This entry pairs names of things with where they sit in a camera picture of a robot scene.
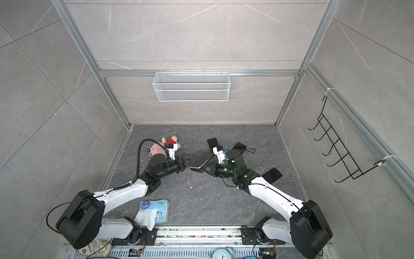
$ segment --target clock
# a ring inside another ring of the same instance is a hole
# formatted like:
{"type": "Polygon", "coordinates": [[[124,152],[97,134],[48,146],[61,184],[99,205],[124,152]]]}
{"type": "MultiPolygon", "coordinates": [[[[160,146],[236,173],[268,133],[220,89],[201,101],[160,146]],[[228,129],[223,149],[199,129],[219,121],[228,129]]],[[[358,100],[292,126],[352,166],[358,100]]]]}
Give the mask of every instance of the clock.
{"type": "Polygon", "coordinates": [[[213,259],[232,259],[231,254],[225,249],[219,249],[213,254],[213,259]]]}

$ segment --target stuffed animal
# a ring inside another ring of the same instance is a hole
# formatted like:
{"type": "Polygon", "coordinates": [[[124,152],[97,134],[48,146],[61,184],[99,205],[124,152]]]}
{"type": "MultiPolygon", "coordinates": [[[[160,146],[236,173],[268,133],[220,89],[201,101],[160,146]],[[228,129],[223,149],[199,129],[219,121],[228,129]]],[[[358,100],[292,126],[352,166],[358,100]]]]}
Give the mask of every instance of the stuffed animal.
{"type": "MultiPolygon", "coordinates": [[[[170,140],[168,140],[168,141],[166,141],[166,139],[165,138],[162,138],[161,139],[161,142],[160,142],[160,144],[162,144],[162,145],[165,145],[165,144],[173,144],[173,143],[177,143],[177,136],[176,135],[173,135],[172,137],[171,137],[171,139],[170,140]]],[[[177,145],[178,145],[178,148],[181,148],[181,144],[180,143],[177,143],[177,145]]],[[[152,147],[151,148],[148,148],[147,149],[147,152],[151,155],[151,156],[153,156],[153,155],[156,155],[156,154],[163,154],[163,155],[166,155],[165,154],[165,151],[159,146],[159,145],[157,145],[157,144],[153,144],[152,145],[152,147]]]]}

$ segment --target gray floor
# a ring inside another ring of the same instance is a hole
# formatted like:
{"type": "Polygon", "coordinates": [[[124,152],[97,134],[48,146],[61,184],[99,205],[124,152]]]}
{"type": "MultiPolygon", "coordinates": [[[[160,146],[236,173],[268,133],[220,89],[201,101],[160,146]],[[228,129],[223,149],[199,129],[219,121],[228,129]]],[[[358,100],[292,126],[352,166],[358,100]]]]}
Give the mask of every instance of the gray floor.
{"type": "MultiPolygon", "coordinates": [[[[182,144],[181,152],[201,154],[208,152],[206,140],[216,137],[219,143],[232,148],[236,142],[248,148],[256,148],[255,153],[244,153],[247,166],[263,174],[276,167],[283,177],[274,185],[282,191],[302,199],[297,182],[288,164],[280,138],[273,125],[138,125],[135,126],[110,186],[130,181],[136,170],[137,148],[144,138],[161,140],[172,135],[182,144]]],[[[149,156],[145,143],[141,150],[140,172],[146,167],[149,156]]],[[[161,180],[161,186],[152,194],[135,199],[109,212],[109,218],[130,216],[138,213],[142,200],[168,199],[170,202],[169,225],[212,225],[212,224],[256,224],[265,216],[284,220],[275,210],[245,191],[224,185],[220,178],[206,173],[196,173],[186,169],[161,180]]]]}

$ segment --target smartphone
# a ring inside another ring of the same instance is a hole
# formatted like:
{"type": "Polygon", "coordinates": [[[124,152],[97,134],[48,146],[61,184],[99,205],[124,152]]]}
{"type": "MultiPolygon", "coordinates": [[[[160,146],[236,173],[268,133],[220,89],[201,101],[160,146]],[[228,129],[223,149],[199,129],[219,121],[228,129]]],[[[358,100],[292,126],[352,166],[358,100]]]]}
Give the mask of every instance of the smartphone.
{"type": "Polygon", "coordinates": [[[205,165],[210,159],[214,156],[213,153],[204,153],[199,155],[198,157],[194,158],[191,164],[188,166],[193,169],[200,169],[205,165]]]}
{"type": "Polygon", "coordinates": [[[208,144],[208,147],[210,148],[210,152],[211,153],[213,153],[213,148],[219,146],[219,142],[217,141],[216,138],[209,138],[209,139],[207,139],[207,144],[208,144]]]}
{"type": "Polygon", "coordinates": [[[265,172],[262,177],[269,183],[273,184],[282,177],[282,174],[278,169],[272,168],[269,171],[265,172]]]}
{"type": "Polygon", "coordinates": [[[234,145],[234,147],[233,147],[233,149],[238,149],[238,150],[243,150],[243,151],[241,151],[240,152],[240,154],[243,154],[244,153],[244,150],[246,149],[247,147],[246,147],[246,145],[243,145],[242,143],[240,143],[240,142],[237,142],[235,145],[234,145]]]}

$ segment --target wire basket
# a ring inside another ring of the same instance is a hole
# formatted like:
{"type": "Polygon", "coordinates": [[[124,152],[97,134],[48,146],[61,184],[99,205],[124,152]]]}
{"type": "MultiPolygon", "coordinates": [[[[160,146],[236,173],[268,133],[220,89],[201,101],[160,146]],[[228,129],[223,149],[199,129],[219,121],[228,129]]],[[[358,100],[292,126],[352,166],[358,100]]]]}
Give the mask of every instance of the wire basket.
{"type": "Polygon", "coordinates": [[[159,72],[152,82],[160,102],[228,101],[230,75],[224,72],[159,72]]]}

